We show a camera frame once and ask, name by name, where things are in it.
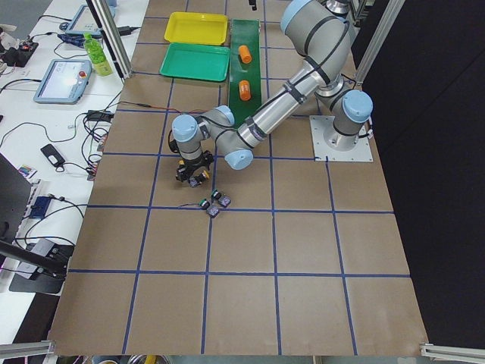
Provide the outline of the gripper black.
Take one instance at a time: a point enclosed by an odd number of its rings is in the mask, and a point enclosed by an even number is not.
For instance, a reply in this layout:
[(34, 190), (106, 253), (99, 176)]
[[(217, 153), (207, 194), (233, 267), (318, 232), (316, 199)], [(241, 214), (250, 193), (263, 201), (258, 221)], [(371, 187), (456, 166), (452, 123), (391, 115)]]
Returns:
[(210, 165), (213, 162), (213, 155), (208, 151), (204, 151), (198, 158), (194, 160), (181, 159), (176, 172), (176, 180), (180, 182), (186, 181), (189, 183), (189, 178), (194, 174), (199, 174), (203, 170), (210, 171)]

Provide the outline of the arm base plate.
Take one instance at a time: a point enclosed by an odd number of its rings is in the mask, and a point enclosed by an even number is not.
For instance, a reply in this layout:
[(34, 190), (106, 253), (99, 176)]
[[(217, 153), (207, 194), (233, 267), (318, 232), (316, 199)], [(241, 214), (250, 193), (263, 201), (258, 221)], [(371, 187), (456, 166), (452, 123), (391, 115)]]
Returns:
[(334, 129), (334, 116), (309, 117), (314, 160), (317, 162), (373, 162), (365, 126), (354, 136), (344, 136)]

